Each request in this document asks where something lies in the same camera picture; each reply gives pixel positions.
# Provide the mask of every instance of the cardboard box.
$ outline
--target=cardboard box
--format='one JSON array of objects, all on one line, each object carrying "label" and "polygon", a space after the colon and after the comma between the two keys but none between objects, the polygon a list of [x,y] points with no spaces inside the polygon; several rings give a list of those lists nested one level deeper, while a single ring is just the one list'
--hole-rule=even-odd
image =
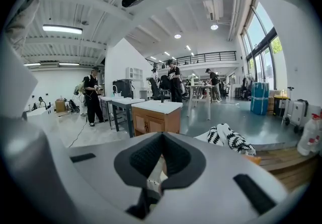
[{"label": "cardboard box", "polygon": [[274,111],[274,97],[268,97],[267,115],[273,115]]},{"label": "cardboard box", "polygon": [[66,111],[65,101],[64,100],[56,100],[55,101],[56,112],[64,112]]}]

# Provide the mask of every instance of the white countertop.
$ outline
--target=white countertop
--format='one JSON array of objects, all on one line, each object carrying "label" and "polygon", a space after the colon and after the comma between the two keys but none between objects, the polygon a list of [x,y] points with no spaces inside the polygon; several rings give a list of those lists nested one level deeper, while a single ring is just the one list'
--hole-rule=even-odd
[{"label": "white countertop", "polygon": [[183,106],[183,104],[181,102],[165,101],[165,102],[161,103],[160,101],[151,100],[151,101],[136,103],[132,107],[155,111],[155,112],[160,112],[163,114],[170,114],[171,112],[175,111],[176,109],[182,108],[182,106]]},{"label": "white countertop", "polygon": [[27,117],[31,117],[31,116],[35,116],[35,115],[40,115],[40,114],[44,113],[45,111],[46,111],[46,108],[45,107],[38,108],[38,109],[35,109],[34,111],[28,112],[27,113]]},{"label": "white countertop", "polygon": [[215,87],[214,85],[188,85],[187,87],[205,87],[205,88],[210,88],[210,87]]},{"label": "white countertop", "polygon": [[123,99],[124,97],[121,96],[121,97],[99,97],[102,101],[112,101],[114,99]]},{"label": "white countertop", "polygon": [[145,101],[145,99],[131,99],[131,98],[118,99],[118,98],[114,98],[112,101],[122,103],[124,105],[128,105],[128,104],[143,102],[143,101]]}]

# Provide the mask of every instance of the backpack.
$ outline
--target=backpack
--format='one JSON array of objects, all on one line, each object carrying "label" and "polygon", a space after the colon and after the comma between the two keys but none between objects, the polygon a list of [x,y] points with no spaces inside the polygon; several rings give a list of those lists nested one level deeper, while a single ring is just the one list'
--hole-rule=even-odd
[{"label": "backpack", "polygon": [[74,89],[74,94],[75,95],[78,95],[80,93],[85,94],[84,82],[85,81],[82,81],[79,85],[76,85],[76,87]]}]

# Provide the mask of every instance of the tree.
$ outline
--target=tree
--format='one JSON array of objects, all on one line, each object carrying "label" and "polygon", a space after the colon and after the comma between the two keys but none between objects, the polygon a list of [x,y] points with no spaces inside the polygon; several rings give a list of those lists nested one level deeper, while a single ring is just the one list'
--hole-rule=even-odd
[{"label": "tree", "polygon": [[272,48],[273,48],[273,53],[276,54],[280,51],[283,50],[281,42],[280,42],[280,38],[276,37],[273,41],[272,41]]}]

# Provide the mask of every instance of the cable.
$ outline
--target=cable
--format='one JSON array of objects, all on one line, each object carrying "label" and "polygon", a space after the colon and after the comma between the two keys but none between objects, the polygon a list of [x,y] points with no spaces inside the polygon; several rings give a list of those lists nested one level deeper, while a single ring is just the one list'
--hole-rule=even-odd
[{"label": "cable", "polygon": [[74,144],[74,142],[78,139],[78,137],[79,137],[79,135],[81,134],[81,132],[83,131],[83,129],[84,129],[84,127],[85,127],[85,125],[83,126],[83,128],[81,129],[81,131],[79,132],[79,134],[78,134],[78,136],[77,136],[77,138],[71,143],[71,145],[70,146],[68,146],[68,148],[70,148],[73,144]]}]

